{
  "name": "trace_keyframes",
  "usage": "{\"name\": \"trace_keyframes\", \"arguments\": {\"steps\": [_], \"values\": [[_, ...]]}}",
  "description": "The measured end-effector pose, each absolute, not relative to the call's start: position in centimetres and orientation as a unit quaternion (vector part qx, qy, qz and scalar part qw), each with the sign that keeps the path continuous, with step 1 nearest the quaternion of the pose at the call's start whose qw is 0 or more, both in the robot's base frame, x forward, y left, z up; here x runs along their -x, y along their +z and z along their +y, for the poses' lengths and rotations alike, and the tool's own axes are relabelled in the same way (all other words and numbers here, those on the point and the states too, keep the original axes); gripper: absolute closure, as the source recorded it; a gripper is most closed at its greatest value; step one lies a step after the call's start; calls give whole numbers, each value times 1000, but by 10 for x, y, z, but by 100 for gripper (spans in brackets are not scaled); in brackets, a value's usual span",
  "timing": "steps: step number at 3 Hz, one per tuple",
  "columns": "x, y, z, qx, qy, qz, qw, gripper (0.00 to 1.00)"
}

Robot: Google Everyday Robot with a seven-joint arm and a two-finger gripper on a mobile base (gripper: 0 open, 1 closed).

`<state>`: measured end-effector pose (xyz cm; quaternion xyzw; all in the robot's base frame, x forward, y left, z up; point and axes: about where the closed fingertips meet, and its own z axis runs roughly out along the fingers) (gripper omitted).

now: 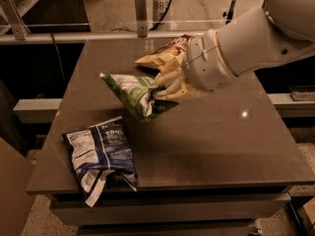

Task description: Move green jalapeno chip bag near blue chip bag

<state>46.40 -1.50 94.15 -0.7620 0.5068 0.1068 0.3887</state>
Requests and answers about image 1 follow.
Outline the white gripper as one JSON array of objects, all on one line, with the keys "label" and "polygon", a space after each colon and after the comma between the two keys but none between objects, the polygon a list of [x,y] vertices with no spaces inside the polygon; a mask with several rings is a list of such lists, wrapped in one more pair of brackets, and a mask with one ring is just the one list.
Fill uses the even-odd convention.
[{"label": "white gripper", "polygon": [[[182,66],[189,83],[178,79]],[[156,100],[181,102],[199,98],[206,95],[205,91],[229,86],[237,78],[223,57],[218,33],[213,29],[195,37],[186,53],[179,47],[158,53],[157,68],[154,84],[166,89],[154,93]]]}]

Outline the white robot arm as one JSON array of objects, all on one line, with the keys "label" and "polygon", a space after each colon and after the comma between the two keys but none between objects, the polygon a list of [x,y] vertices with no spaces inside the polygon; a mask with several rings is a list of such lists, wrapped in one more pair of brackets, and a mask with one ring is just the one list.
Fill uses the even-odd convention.
[{"label": "white robot arm", "polygon": [[156,79],[159,100],[223,89],[251,71],[314,55],[315,0],[264,0],[219,29],[193,38],[182,67]]}]

